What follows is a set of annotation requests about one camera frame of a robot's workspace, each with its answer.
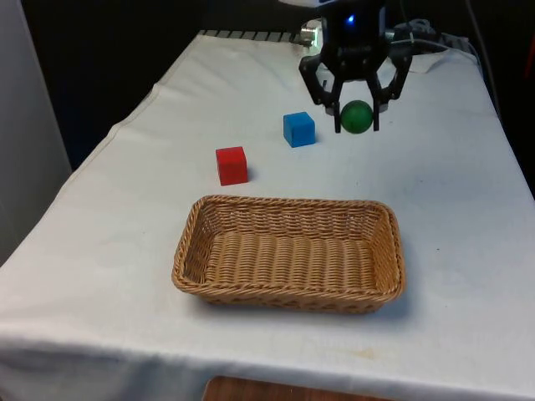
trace black background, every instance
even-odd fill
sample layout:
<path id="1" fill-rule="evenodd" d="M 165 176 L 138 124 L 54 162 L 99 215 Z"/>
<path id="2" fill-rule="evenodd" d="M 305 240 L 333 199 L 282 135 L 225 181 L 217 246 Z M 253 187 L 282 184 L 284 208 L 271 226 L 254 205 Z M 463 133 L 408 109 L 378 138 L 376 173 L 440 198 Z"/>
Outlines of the black background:
<path id="1" fill-rule="evenodd" d="M 535 69 L 524 78 L 535 2 L 472 4 L 504 129 L 535 193 L 528 145 L 535 133 Z M 24 0 L 23 8 L 73 168 L 150 92 L 200 29 L 297 32 L 315 17 L 276 0 Z M 402 22 L 398 1 L 388 1 L 387 8 L 389 26 Z M 480 48 L 464 0 L 405 0 L 405 8 L 409 19 L 430 19 L 433 27 L 467 36 Z"/>

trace green ball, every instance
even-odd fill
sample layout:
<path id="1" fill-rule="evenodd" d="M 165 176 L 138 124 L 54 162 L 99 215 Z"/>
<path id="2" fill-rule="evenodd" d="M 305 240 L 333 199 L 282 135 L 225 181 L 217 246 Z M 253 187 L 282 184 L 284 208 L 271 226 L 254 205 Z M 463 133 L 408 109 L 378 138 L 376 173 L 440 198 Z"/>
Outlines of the green ball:
<path id="1" fill-rule="evenodd" d="M 347 103 L 340 115 L 342 126 L 351 134 L 362 134 L 374 122 L 374 111 L 362 100 Z"/>

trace cube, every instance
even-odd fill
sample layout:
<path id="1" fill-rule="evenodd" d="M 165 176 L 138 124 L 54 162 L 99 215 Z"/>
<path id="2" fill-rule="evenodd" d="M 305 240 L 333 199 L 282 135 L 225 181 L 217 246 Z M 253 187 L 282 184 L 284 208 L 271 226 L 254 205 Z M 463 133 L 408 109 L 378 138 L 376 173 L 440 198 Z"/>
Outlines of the cube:
<path id="1" fill-rule="evenodd" d="M 284 138 L 293 148 L 316 143 L 314 120 L 305 113 L 286 114 L 283 116 Z"/>
<path id="2" fill-rule="evenodd" d="M 221 185 L 247 182 L 247 160 L 241 146 L 217 149 L 216 159 Z"/>

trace white cloth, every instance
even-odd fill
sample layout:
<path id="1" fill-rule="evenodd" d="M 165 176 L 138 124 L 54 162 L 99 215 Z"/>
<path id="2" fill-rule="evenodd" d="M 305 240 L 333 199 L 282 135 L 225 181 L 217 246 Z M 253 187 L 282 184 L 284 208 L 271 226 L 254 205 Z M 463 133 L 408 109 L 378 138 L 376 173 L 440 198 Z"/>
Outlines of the white cloth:
<path id="1" fill-rule="evenodd" d="M 370 101 L 363 83 L 343 104 Z M 283 115 L 318 143 L 291 149 Z M 251 181 L 220 187 L 215 149 Z M 171 267 L 207 194 L 373 199 L 407 288 L 364 316 L 214 307 Z M 215 375 L 412 400 L 535 397 L 535 208 L 476 65 L 410 74 L 380 132 L 335 134 L 287 43 L 198 37 L 0 269 L 0 395 L 194 400 Z"/>

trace blue cube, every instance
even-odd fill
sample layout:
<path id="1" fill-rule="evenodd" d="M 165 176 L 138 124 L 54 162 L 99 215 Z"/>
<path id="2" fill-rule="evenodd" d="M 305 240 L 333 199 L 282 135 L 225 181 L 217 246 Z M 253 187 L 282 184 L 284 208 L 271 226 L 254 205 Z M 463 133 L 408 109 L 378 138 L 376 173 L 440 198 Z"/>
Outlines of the blue cube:
<path id="1" fill-rule="evenodd" d="M 316 143 L 314 120 L 305 113 L 286 114 L 283 117 L 284 138 L 293 148 Z"/>

